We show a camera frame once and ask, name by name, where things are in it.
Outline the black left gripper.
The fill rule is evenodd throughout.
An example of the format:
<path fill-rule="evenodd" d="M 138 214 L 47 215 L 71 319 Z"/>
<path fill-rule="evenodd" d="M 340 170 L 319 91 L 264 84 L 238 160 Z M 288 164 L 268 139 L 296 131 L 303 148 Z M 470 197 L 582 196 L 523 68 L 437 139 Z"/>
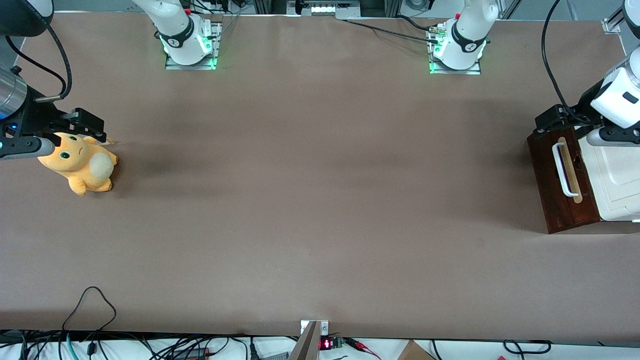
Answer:
<path fill-rule="evenodd" d="M 555 104 L 535 117 L 535 129 L 532 136 L 541 139 L 548 133 L 562 132 L 574 129 L 576 126 L 603 126 L 605 117 L 601 115 L 591 102 L 601 91 L 604 80 L 592 85 L 580 96 L 576 105 L 569 107 L 567 104 Z"/>

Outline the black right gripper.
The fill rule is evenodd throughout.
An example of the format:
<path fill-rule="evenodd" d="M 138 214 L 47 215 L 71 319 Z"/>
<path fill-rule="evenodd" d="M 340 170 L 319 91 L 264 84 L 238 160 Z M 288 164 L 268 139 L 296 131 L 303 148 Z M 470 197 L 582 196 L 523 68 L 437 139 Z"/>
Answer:
<path fill-rule="evenodd" d="M 36 89 L 28 89 L 23 104 L 5 118 L 5 135 L 10 137 L 41 136 L 44 133 L 59 133 L 61 145 L 108 145 L 108 138 L 92 136 L 84 132 L 104 132 L 105 121 L 99 116 L 76 107 L 71 111 L 71 123 L 62 118 L 66 112 L 60 111 L 53 103 L 38 103 L 41 96 Z"/>

